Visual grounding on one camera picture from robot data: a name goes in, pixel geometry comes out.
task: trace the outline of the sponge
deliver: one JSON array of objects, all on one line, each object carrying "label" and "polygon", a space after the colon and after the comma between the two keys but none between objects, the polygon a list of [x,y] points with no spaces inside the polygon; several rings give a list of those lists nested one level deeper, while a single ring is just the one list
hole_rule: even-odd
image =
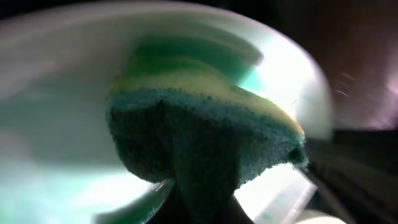
[{"label": "sponge", "polygon": [[147,39],[134,50],[112,83],[106,119],[126,168],[149,182],[175,179],[191,223],[211,223],[264,170],[307,163],[304,133],[282,109],[164,46]]}]

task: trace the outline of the dark background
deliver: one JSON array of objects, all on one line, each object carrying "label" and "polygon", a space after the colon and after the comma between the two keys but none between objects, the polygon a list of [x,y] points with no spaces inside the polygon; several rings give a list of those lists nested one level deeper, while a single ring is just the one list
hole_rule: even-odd
[{"label": "dark background", "polygon": [[[78,2],[0,0],[0,19]],[[336,130],[332,143],[308,140],[309,177],[358,223],[398,223],[398,1],[190,2],[263,22],[315,58],[332,90]],[[348,221],[327,192],[320,188],[309,206]]]}]

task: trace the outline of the white bowl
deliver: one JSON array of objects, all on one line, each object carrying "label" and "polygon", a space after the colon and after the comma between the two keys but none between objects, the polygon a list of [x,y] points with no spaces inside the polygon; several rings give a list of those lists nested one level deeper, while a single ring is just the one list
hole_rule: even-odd
[{"label": "white bowl", "polygon": [[109,81],[146,32],[190,35],[231,50],[252,68],[233,80],[237,85],[269,97],[307,137],[331,137],[319,66],[297,44],[246,17],[152,1],[22,16],[0,24],[0,220],[84,223],[150,186],[125,171],[104,122]]}]

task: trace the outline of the green scouring pad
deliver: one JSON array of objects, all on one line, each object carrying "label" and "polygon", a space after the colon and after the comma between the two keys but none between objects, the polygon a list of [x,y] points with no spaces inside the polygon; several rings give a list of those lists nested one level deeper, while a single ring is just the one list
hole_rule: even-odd
[{"label": "green scouring pad", "polygon": [[106,119],[130,172],[149,182],[175,179],[190,222],[211,223],[234,191],[264,170],[304,166],[305,137],[273,102],[182,54],[190,47],[141,42],[113,81]]}]

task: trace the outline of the green sponge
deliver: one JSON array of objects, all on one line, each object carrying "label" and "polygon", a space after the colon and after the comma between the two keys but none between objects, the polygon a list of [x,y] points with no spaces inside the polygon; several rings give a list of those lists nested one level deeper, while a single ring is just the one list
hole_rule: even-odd
[{"label": "green sponge", "polygon": [[285,112],[164,46],[140,43],[108,95],[109,130],[130,172],[149,182],[175,179],[190,221],[211,223],[265,169],[306,164],[304,133]]}]

